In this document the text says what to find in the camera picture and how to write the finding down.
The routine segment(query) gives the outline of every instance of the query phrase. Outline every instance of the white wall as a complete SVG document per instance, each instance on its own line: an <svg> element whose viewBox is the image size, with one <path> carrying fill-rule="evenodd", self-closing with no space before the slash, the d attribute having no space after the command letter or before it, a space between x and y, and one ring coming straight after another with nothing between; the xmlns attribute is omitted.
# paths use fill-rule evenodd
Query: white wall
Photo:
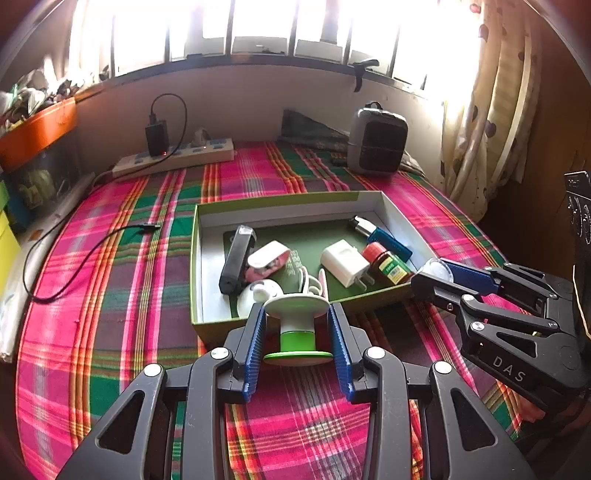
<svg viewBox="0 0 591 480"><path fill-rule="evenodd" d="M353 93L355 78L324 70L271 65L234 65L166 73L108 87L78 104L77 137L83 169L101 172L121 157L147 150L144 128L150 104L160 93L179 94L189 107L186 140L197 127L214 137L274 140L285 108L330 127L348 131L353 114L370 100L404 116L408 152L430 181L439 186L440 102L368 80ZM162 98L156 114L168 123L171 144L178 142L183 110L175 98Z"/></svg>

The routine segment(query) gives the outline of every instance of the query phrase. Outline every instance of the window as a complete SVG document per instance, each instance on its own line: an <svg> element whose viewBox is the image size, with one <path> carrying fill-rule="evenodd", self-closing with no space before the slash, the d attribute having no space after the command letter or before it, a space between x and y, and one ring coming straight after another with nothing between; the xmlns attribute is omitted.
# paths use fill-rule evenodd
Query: window
<svg viewBox="0 0 591 480"><path fill-rule="evenodd" d="M438 43L439 3L79 0L70 62L96 79L105 66L119 76L192 55L275 54L339 64L378 59L373 71L421 88Z"/></svg>
<svg viewBox="0 0 591 480"><path fill-rule="evenodd" d="M349 37L350 0L300 0L295 54L341 62Z"/></svg>
<svg viewBox="0 0 591 480"><path fill-rule="evenodd" d="M232 53L285 55L296 0L236 0Z"/></svg>

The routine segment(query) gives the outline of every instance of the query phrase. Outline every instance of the bed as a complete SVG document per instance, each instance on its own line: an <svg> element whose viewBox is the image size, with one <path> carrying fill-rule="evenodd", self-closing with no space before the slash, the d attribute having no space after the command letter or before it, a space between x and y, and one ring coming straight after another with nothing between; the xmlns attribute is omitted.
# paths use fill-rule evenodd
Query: bed
<svg viewBox="0 0 591 480"><path fill-rule="evenodd" d="M504 261L490 240L422 177L356 176L333 167L334 153L274 142L243 143L233 161L114 183L88 198L53 246L37 295L62 285L105 233L158 222L153 236L125 231L104 243L66 294L33 304L18 354L17 422L22 453L38 479L53 479L93 423L149 363L192 363L206 352L190 324L189 255L195 203L333 190L382 190L440 257L476 267ZM508 307L497 297L488 302ZM464 360L454 317L414 300L357 316L379 345L403 361L450 362L515 437L515 394ZM227 407L236 478L361 477L368 407L341 395L332 364L261 369L246 406ZM173 468L178 472L182 408ZM422 455L411 405L413 474Z"/></svg>

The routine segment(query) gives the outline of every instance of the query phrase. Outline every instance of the window ledge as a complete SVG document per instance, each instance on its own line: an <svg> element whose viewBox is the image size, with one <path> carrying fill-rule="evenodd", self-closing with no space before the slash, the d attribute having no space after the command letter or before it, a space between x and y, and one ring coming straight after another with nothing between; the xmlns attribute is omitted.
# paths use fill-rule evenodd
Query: window ledge
<svg viewBox="0 0 591 480"><path fill-rule="evenodd" d="M288 57L285 55L274 54L232 54L214 56L192 55L183 60L171 61L151 67L146 67L144 69L126 73L104 82L92 85L84 91L76 94L76 102L82 102L87 98L95 96L100 92L110 90L116 86L125 85L127 83L146 79L156 75L164 75L166 73L179 72L182 70L234 65L276 65L299 67L305 69L325 70L327 72L355 76L355 71L350 65L343 65L327 60L310 59L304 57ZM371 71L367 71L363 78L371 82L388 85L390 87L408 92L412 95L428 99L423 90L417 89L398 79L391 79Z"/></svg>

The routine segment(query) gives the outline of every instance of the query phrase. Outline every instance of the power strip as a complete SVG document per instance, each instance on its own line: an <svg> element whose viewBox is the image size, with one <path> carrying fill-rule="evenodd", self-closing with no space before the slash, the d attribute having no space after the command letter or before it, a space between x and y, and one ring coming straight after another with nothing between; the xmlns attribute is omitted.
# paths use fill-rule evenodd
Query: power strip
<svg viewBox="0 0 591 480"><path fill-rule="evenodd" d="M160 157L151 157L147 151L124 157L113 167L113 178L117 179L125 175L125 179L130 179L141 175L149 175L151 173L176 170L177 168L195 167L207 163L233 160L234 144L232 143L231 138L207 140L206 144L202 147L192 147L190 144L187 144L183 148L179 148L178 151L166 161L158 163L163 158L164 155ZM151 163L156 165L152 168L146 168L146 166Z"/></svg>

